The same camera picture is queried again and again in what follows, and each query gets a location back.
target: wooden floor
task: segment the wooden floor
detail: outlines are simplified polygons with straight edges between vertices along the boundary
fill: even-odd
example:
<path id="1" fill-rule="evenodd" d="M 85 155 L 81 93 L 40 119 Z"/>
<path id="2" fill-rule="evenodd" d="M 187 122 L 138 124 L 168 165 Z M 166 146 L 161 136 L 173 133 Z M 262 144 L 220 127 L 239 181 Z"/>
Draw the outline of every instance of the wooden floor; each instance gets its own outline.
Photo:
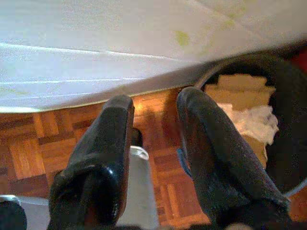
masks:
<path id="1" fill-rule="evenodd" d="M 134 127 L 150 153 L 159 221 L 176 227 L 209 222 L 192 181 L 177 160 L 176 97 L 180 89 L 133 98 Z M 102 104 L 34 114 L 0 115 L 0 194 L 48 197 L 53 176 L 66 167 L 77 141 Z M 291 198 L 291 217 L 307 221 L 307 189 Z"/>

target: parquet floor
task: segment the parquet floor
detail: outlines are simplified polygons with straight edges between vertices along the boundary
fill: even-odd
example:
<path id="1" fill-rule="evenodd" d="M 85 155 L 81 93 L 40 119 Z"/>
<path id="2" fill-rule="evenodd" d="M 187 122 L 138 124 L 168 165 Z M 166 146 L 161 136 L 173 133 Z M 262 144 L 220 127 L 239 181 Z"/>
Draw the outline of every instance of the parquet floor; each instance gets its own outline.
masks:
<path id="1" fill-rule="evenodd" d="M 177 160 L 176 97 L 180 89 L 133 97 L 134 127 L 150 153 L 159 221 L 176 227 L 209 222 Z M 48 197 L 77 141 L 102 104 L 34 114 L 0 114 L 0 194 Z M 291 217 L 307 221 L 307 189 L 291 198 Z"/>

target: black trash can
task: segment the black trash can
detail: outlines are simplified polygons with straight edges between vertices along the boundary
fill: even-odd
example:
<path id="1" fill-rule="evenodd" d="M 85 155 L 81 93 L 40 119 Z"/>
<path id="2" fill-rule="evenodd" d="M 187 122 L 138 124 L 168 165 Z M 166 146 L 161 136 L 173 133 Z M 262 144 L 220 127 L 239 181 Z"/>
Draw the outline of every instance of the black trash can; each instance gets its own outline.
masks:
<path id="1" fill-rule="evenodd" d="M 220 74 L 245 73 L 267 78 L 267 86 L 275 86 L 269 105 L 278 119 L 279 131 L 274 143 L 266 146 L 266 171 L 286 196 L 300 191 L 307 184 L 307 75 L 281 58 L 251 54 L 217 63 L 195 87 L 217 83 Z"/>

